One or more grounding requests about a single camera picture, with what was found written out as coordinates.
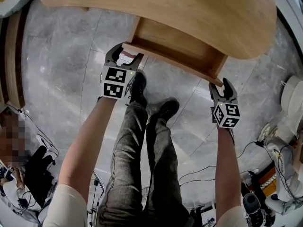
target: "fiducial marker cube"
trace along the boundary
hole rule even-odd
[[[218,102],[214,109],[214,117],[219,127],[232,129],[240,120],[238,105]]]
[[[104,65],[101,77],[102,96],[123,99],[132,87],[135,74],[135,70]]]

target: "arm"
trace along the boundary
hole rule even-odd
[[[215,176],[216,220],[233,207],[241,205],[241,178],[232,137],[218,127],[218,155]]]
[[[72,187],[86,202],[90,179],[115,103],[115,99],[105,97],[97,102],[70,146],[60,170],[59,184]]]
[[[17,181],[17,187],[18,188],[22,188],[24,189],[24,181],[23,181],[23,174],[21,172],[21,170],[19,168],[17,168],[15,170],[15,178],[16,178],[16,181]]]
[[[300,162],[302,143],[303,143],[303,130],[301,130],[300,135],[299,135],[299,142],[298,142],[298,146],[295,150],[295,156],[294,156],[294,162],[293,162],[293,168],[297,172],[297,174],[299,174],[300,167],[302,166],[302,163]]]

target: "wooden table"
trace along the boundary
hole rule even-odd
[[[41,0],[49,7],[102,8],[137,15],[124,44],[215,83],[227,56],[249,59],[274,39],[274,0]]]

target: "white object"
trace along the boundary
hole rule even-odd
[[[124,69],[104,65],[101,79],[102,96],[123,99],[132,87],[136,68]]]
[[[221,128],[232,129],[240,120],[238,105],[218,102],[214,109],[214,117]]]
[[[302,106],[303,103],[303,81],[296,76],[292,76],[286,83],[282,97],[281,107],[292,117]]]
[[[11,202],[11,204],[14,205],[15,208],[22,209],[18,204],[18,199],[23,198],[28,202],[29,210],[41,210],[40,205],[35,201],[34,197],[26,186],[24,189],[17,187],[16,179],[5,183],[3,185],[3,190],[6,197]]]

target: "floor tile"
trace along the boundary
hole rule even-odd
[[[49,87],[51,137],[55,146],[68,148],[76,138],[80,126],[81,96],[65,95]]]
[[[83,83],[80,124],[82,125],[101,95],[100,74],[105,54],[91,50]]]
[[[174,144],[188,155],[191,155],[215,128],[212,124],[211,106],[212,100],[195,91],[171,128]]]
[[[40,0],[34,0],[27,15],[26,35],[52,37],[57,15],[57,8],[48,8]]]
[[[50,133],[48,77],[49,38],[24,36],[22,50],[22,83],[25,110],[46,134]]]
[[[168,121],[168,126],[172,126],[192,96],[200,78],[151,57],[148,58],[143,71],[147,78],[144,93],[148,101],[149,114],[157,112],[163,101],[171,97],[179,101],[178,113]]]
[[[94,37],[92,49],[107,53],[115,45],[125,42],[134,23],[134,15],[104,10]]]
[[[50,83],[63,92],[81,96],[84,74],[100,9],[87,12],[61,8],[52,37]]]

